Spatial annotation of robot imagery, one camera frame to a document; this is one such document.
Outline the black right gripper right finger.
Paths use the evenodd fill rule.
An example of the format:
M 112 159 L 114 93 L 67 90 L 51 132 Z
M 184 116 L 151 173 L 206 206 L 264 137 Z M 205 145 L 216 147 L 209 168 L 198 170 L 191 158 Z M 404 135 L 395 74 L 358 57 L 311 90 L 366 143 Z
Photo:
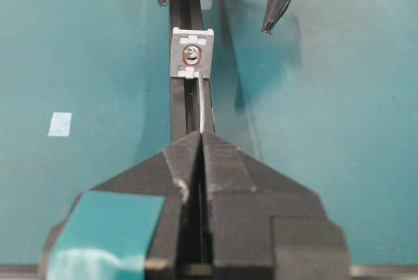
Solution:
M 349 279 L 342 229 L 309 188 L 202 135 L 215 279 Z

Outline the right gripper black left finger teal tape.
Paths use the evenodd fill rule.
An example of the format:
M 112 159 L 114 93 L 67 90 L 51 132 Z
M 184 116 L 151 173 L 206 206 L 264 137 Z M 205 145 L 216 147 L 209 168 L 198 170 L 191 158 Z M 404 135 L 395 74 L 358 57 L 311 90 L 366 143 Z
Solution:
M 79 194 L 48 235 L 39 277 L 175 279 L 200 149 L 193 132 Z

